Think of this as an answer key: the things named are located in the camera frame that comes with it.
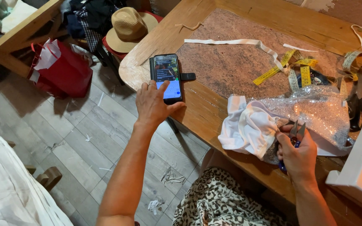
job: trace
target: wall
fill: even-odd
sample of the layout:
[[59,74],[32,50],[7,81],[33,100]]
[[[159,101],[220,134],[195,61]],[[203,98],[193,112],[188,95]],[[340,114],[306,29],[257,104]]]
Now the wall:
[[[285,0],[362,26],[362,0]],[[167,15],[180,0],[150,0],[152,10],[160,16]]]

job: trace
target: straw hat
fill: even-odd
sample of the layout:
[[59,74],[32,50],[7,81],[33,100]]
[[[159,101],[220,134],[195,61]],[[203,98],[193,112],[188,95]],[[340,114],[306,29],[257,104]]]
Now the straw hat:
[[113,28],[108,31],[108,46],[120,53],[129,53],[147,33],[158,25],[154,16],[138,13],[134,8],[124,7],[111,17]]

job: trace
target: scissors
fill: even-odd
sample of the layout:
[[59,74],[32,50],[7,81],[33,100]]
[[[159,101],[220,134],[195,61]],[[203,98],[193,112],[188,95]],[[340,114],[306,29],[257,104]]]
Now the scissors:
[[358,73],[358,81],[353,88],[354,94],[347,101],[349,107],[350,130],[352,132],[361,129],[359,120],[362,115],[362,73]]
[[[290,142],[291,144],[295,147],[298,148],[300,146],[300,143],[303,141],[303,137],[304,137],[304,132],[305,132],[305,123],[301,126],[301,128],[299,129],[299,131],[297,131],[297,127],[299,125],[299,121],[297,120],[294,123],[293,128],[290,131],[290,134],[288,135],[288,137],[290,137]],[[284,162],[283,160],[279,161],[279,169],[281,171],[286,172],[286,167],[284,166]]]

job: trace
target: gray laminate floor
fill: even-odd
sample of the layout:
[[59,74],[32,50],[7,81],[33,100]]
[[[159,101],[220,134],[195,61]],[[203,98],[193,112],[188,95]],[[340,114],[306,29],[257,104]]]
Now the gray laminate floor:
[[[119,86],[109,68],[97,64],[93,71],[90,92],[83,99],[54,99],[15,74],[0,83],[0,135],[16,143],[24,164],[37,167],[35,177],[49,167],[59,168],[63,177],[51,195],[76,226],[95,225],[112,174],[105,169],[115,168],[138,117],[134,92]],[[153,136],[135,215],[141,225],[170,225],[176,206],[198,177],[209,147],[179,128],[176,135],[163,122]],[[184,185],[160,182],[172,164],[177,177],[187,178]],[[166,202],[154,215],[148,203],[158,195]]]

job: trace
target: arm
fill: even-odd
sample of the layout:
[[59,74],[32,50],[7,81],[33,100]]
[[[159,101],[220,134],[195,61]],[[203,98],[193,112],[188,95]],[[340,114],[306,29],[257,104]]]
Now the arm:
[[[290,132],[292,125],[281,127],[282,132]],[[308,130],[305,130],[299,148],[294,148],[290,138],[278,132],[280,143],[278,157],[286,165],[296,192],[296,209],[301,226],[336,226],[336,222],[318,189],[315,179],[317,146]]]
[[139,117],[108,182],[98,212],[98,226],[134,225],[133,216],[142,194],[150,140],[160,123],[185,105],[183,102],[164,104],[163,95],[169,81],[165,81],[158,90],[155,81],[151,80],[149,84],[153,85],[142,84],[136,94]]

